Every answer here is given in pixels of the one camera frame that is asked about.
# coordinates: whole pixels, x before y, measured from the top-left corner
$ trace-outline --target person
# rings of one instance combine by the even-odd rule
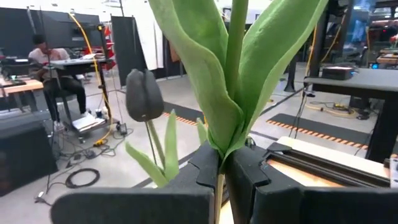
[[[36,48],[29,53],[28,57],[35,63],[46,65],[49,63],[49,59],[50,61],[69,59],[68,52],[65,49],[48,49],[43,35],[35,34],[32,40]],[[55,130],[62,130],[64,127],[60,122],[56,101],[56,97],[60,97],[60,87],[56,79],[56,71],[52,70],[50,72],[45,68],[32,68],[30,72],[32,76],[43,83],[45,100],[54,122]],[[75,77],[69,75],[59,77],[59,81],[63,90],[76,94],[80,113],[82,116],[87,116],[86,93],[83,85]]]

